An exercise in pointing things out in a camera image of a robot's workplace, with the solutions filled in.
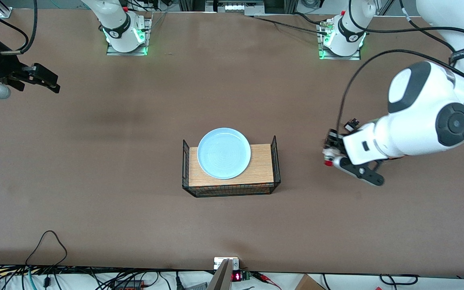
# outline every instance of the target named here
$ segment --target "plate rim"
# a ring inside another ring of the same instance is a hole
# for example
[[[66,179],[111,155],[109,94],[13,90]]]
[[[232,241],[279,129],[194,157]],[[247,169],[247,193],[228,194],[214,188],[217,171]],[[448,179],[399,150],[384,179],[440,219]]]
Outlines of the plate rim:
[[[200,162],[200,158],[199,158],[199,149],[200,149],[200,145],[201,145],[201,142],[209,135],[209,134],[212,134],[214,131],[217,131],[217,130],[223,130],[223,129],[227,129],[227,130],[231,130],[234,132],[234,134],[237,134],[239,135],[240,137],[244,138],[245,139],[245,144],[247,145],[247,155],[248,155],[248,162],[246,163],[246,166],[245,168],[239,172],[238,174],[236,174],[235,176],[232,176],[232,177],[227,177],[227,178],[219,178],[219,177],[216,177],[216,176],[213,176],[212,174],[210,174],[208,171],[205,170],[205,168],[201,165],[201,162]],[[248,139],[245,137],[244,134],[242,134],[241,132],[239,132],[238,130],[234,129],[234,128],[229,128],[229,127],[220,127],[220,128],[216,128],[216,129],[213,129],[209,132],[207,132],[207,134],[205,134],[200,142],[198,143],[198,149],[197,149],[197,160],[198,160],[198,165],[200,166],[200,168],[205,172],[207,173],[208,176],[211,176],[212,178],[216,178],[216,179],[220,179],[220,180],[228,180],[228,179],[232,179],[232,178],[235,178],[235,177],[238,177],[239,175],[241,175],[241,173],[243,173],[248,165],[250,165],[250,161],[252,160],[252,148],[250,147],[250,142],[248,141]]]

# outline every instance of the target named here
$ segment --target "blue plate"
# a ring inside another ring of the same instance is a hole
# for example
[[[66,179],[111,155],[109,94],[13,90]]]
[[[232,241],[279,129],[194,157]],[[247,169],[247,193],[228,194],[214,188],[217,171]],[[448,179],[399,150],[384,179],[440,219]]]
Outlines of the blue plate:
[[[250,144],[243,134],[230,128],[208,132],[198,145],[198,163],[205,173],[218,179],[234,178],[250,163]]]

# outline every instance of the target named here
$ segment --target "teal cable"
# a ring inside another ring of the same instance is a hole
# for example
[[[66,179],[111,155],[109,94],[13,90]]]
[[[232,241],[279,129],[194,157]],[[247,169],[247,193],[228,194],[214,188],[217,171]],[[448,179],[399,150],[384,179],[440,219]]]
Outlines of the teal cable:
[[[50,0],[50,1],[51,1],[51,3],[53,3],[53,5],[55,5],[57,8],[60,8],[60,6],[59,6],[57,3],[55,3],[55,1],[53,1],[53,0]]]
[[[33,282],[33,279],[31,278],[31,268],[28,268],[28,279],[30,279],[30,284],[33,290],[37,290],[37,287],[35,287],[35,283]]]

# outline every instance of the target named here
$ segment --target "black wire basket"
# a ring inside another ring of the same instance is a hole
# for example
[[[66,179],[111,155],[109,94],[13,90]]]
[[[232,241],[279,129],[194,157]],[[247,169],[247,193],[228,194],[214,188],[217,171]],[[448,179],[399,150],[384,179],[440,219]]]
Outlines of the black wire basket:
[[[194,197],[226,197],[247,195],[269,195],[280,184],[280,168],[278,166],[277,138],[273,136],[271,143],[271,163],[273,182],[189,186],[190,148],[184,140],[184,154],[182,157],[182,188]]]

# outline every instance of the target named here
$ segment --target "brown table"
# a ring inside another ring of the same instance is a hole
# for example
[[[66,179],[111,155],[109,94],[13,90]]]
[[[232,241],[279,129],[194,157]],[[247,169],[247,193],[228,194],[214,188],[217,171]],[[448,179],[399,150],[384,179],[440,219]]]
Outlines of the brown table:
[[[30,31],[31,11],[12,14]],[[320,60],[315,35],[235,14],[169,13],[147,57],[105,56],[97,27],[91,11],[41,10],[21,61],[50,68],[62,90],[27,85],[0,101],[0,264],[23,263],[52,229],[69,265],[209,269],[237,255],[251,270],[464,275],[464,145],[386,164],[380,188],[322,164],[361,62]],[[0,40],[22,41],[2,25]],[[420,33],[372,33],[363,58],[389,48],[447,57]],[[392,77],[418,60],[369,65],[345,121],[386,114]],[[182,140],[196,146],[222,126],[251,143],[277,136],[282,184],[272,195],[182,190]],[[31,262],[61,253],[50,236]]]

